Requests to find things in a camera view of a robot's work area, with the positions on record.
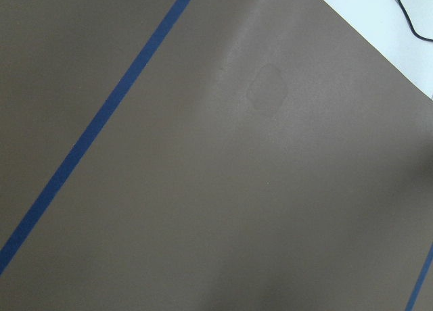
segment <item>black cable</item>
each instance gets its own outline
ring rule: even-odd
[[[428,39],[428,38],[426,38],[426,37],[424,37],[424,36],[421,36],[420,34],[418,34],[418,33],[416,32],[416,30],[414,29],[414,27],[413,27],[413,25],[412,25],[411,18],[409,18],[409,14],[407,13],[407,11],[406,11],[406,9],[405,9],[405,6],[401,3],[401,0],[397,0],[397,2],[398,2],[398,4],[400,5],[401,10],[403,11],[403,13],[404,13],[404,15],[405,15],[405,17],[406,17],[407,23],[409,24],[409,27],[410,27],[412,33],[413,33],[417,38],[422,39],[423,41],[433,42],[433,39]]]

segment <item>blue tape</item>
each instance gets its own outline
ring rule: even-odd
[[[134,62],[129,66],[124,76],[110,93],[105,103],[96,113],[84,133],[80,136],[74,147],[63,160],[62,164],[60,164],[59,168],[45,185],[41,194],[39,194],[36,201],[32,204],[26,215],[16,227],[15,231],[12,233],[11,237],[0,250],[0,275],[11,262],[12,258],[26,240],[38,220],[42,217],[44,211],[48,208],[57,192],[62,188],[76,165],[80,162],[80,159],[84,156],[108,119],[110,119],[119,103],[123,100],[128,90],[137,80],[141,71],[146,67],[153,54],[155,54],[165,36],[183,13],[183,10],[188,6],[190,1],[191,0],[176,0],[157,29],[144,45],[143,49],[134,59]]]
[[[411,297],[409,298],[409,301],[407,302],[405,311],[412,311],[413,307],[415,306],[415,302],[417,301],[419,292],[421,291],[422,285],[424,283],[424,280],[427,277],[428,269],[432,265],[433,262],[433,243],[430,247],[430,251],[427,254],[426,261],[424,262],[424,265],[421,268],[421,272],[419,273],[418,280],[415,283],[415,287],[413,288]]]

